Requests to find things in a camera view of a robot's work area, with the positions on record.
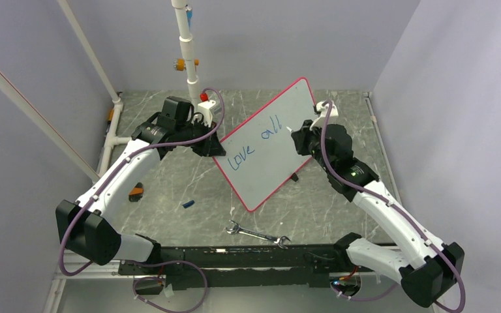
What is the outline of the pink-framed whiteboard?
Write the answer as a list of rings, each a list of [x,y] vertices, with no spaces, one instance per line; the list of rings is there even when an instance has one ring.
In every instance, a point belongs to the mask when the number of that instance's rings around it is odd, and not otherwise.
[[[296,153],[292,130],[313,120],[314,97],[300,77],[220,141],[215,164],[248,212],[257,210],[308,161]]]

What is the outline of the blue marker cap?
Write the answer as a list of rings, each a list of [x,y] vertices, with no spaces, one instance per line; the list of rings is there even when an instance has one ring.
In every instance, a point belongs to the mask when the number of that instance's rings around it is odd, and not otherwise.
[[[192,205],[194,205],[194,203],[195,203],[195,201],[194,201],[194,200],[191,200],[191,201],[188,201],[188,202],[186,202],[186,203],[183,203],[183,204],[182,204],[182,207],[186,209],[186,208],[189,208],[189,207],[191,207]]]

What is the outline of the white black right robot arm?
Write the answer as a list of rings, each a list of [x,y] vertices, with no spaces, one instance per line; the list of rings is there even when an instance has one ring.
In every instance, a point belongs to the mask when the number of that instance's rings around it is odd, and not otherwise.
[[[435,305],[454,285],[465,294],[460,276],[463,248],[443,242],[402,207],[375,171],[354,156],[352,139],[342,125],[322,129],[306,120],[290,135],[297,154],[313,157],[332,188],[372,217],[399,248],[394,251],[348,233],[333,245],[337,268],[348,271],[357,265],[380,273],[424,308]]]

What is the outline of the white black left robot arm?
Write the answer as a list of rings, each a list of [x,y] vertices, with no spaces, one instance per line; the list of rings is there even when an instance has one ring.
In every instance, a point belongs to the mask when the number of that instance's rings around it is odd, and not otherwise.
[[[170,96],[161,111],[135,128],[121,156],[76,201],[63,200],[55,210],[61,250],[91,263],[135,261],[146,274],[161,265],[160,244],[143,235],[122,235],[110,220],[141,178],[176,147],[188,147],[200,157],[224,156],[217,129],[225,115],[222,101],[200,95],[201,103]]]

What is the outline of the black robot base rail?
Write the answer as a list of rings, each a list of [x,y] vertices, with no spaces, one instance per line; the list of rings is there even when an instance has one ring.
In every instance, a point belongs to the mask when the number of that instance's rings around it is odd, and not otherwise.
[[[120,264],[122,276],[156,276],[175,291],[210,288],[306,285],[326,288],[343,276],[357,278],[366,269],[344,260],[332,244],[277,246],[177,246],[163,247],[160,256],[135,265]]]

